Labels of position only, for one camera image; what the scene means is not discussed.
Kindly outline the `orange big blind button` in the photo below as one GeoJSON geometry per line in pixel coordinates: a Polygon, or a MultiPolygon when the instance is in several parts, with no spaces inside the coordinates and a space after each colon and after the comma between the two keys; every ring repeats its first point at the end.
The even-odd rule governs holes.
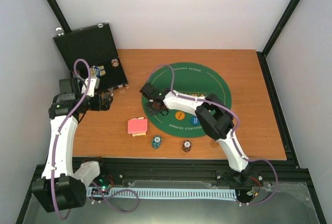
{"type": "Polygon", "coordinates": [[[175,113],[175,118],[176,118],[177,120],[183,120],[183,119],[185,118],[185,113],[182,112],[182,111],[177,111],[177,112],[175,113]]]}

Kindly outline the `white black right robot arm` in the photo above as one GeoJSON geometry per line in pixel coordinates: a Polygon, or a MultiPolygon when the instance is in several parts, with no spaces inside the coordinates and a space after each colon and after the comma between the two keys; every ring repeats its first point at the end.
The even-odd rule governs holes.
{"type": "Polygon", "coordinates": [[[198,118],[204,133],[218,142],[223,149],[233,174],[229,177],[238,185],[245,185],[250,177],[251,166],[235,134],[235,114],[215,94],[207,97],[190,96],[170,89],[155,87],[140,90],[148,100],[146,109],[150,115],[179,110],[198,118]]]}

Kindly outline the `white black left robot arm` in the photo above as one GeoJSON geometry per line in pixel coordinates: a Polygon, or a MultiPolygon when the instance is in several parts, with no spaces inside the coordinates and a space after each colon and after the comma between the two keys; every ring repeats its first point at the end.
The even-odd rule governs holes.
{"type": "Polygon", "coordinates": [[[113,101],[109,94],[97,94],[97,77],[59,80],[60,92],[53,100],[48,114],[51,140],[41,178],[32,183],[32,193],[48,213],[84,206],[86,193],[94,181],[102,184],[108,171],[100,159],[83,162],[73,170],[73,144],[80,115],[88,111],[107,111],[113,101]]]}

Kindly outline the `teal poker chip stack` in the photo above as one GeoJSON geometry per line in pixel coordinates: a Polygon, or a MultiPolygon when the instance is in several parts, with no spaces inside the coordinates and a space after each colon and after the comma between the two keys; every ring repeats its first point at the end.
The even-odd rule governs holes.
{"type": "Polygon", "coordinates": [[[161,146],[162,138],[161,136],[154,136],[151,142],[151,146],[153,149],[158,149],[161,146]]]}

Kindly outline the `brown poker chip stack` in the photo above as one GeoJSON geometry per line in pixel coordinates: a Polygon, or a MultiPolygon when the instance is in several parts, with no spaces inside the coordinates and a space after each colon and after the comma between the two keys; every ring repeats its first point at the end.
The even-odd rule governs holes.
{"type": "Polygon", "coordinates": [[[182,150],[184,152],[190,152],[191,151],[191,142],[190,141],[184,141],[182,145],[182,150]]]}

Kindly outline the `blue small blind button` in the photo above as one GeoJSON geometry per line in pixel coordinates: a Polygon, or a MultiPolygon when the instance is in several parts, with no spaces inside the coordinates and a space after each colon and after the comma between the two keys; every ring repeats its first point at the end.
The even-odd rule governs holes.
{"type": "Polygon", "coordinates": [[[194,126],[200,125],[199,119],[197,117],[195,117],[195,116],[193,116],[193,117],[190,118],[190,123],[192,125],[194,125],[194,126]]]}

